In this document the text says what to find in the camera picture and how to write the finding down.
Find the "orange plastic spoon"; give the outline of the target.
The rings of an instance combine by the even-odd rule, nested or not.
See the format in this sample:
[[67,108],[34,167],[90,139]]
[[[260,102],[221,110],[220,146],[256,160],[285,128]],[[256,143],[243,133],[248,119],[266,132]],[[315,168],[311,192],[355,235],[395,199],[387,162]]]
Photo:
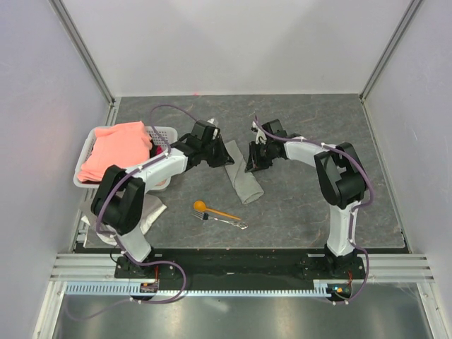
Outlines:
[[212,213],[215,213],[216,215],[221,215],[223,217],[231,218],[233,220],[241,220],[241,218],[237,217],[236,215],[231,215],[229,213],[225,213],[225,212],[213,209],[213,208],[209,208],[204,201],[200,201],[200,200],[195,201],[193,204],[193,207],[195,210],[200,211],[200,212],[212,212]]

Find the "grey cloth napkin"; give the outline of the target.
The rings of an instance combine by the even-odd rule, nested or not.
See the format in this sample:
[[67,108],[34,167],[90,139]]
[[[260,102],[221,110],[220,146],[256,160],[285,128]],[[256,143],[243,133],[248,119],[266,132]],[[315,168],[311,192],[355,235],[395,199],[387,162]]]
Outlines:
[[264,190],[252,173],[245,172],[246,162],[236,141],[229,141],[225,146],[234,160],[234,164],[226,165],[225,170],[240,201],[247,205],[258,200]]

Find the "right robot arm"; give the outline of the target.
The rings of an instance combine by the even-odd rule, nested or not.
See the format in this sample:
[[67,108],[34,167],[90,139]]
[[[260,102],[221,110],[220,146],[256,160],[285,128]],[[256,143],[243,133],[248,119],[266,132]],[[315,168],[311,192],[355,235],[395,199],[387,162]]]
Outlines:
[[368,178],[352,144],[331,145],[287,134],[278,119],[252,123],[246,172],[266,170],[275,159],[303,162],[316,170],[323,198],[330,206],[330,229],[323,260],[325,273],[339,278],[349,269],[355,251],[356,215],[368,190]]

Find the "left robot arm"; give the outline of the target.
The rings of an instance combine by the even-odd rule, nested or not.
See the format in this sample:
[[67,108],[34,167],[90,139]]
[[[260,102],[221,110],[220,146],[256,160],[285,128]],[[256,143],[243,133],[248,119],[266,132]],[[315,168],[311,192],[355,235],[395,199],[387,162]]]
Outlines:
[[130,258],[131,270],[147,278],[155,270],[150,257],[152,246],[140,228],[145,195],[157,184],[206,162],[217,168],[233,165],[220,129],[209,121],[198,120],[191,132],[179,140],[166,142],[159,155],[128,169],[108,167],[91,204],[97,217],[96,232],[112,237]]

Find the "clear-handled metal fork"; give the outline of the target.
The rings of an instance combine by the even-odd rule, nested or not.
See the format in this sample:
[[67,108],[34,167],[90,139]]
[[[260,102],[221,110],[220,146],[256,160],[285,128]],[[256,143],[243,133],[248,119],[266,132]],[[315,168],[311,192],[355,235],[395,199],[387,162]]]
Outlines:
[[204,212],[194,211],[194,212],[192,213],[192,215],[193,215],[195,218],[198,218],[198,219],[200,219],[200,220],[204,220],[204,221],[207,221],[207,220],[213,220],[213,221],[217,221],[217,222],[223,222],[223,223],[226,223],[226,224],[228,224],[228,225],[237,227],[237,228],[239,228],[239,229],[241,229],[241,230],[245,230],[245,229],[248,228],[248,225],[247,225],[245,222],[241,222],[241,221],[233,221],[233,220],[232,220],[232,221],[230,221],[230,220],[224,220],[224,219],[220,219],[220,218],[217,218],[217,217],[209,216],[209,214],[204,213]]

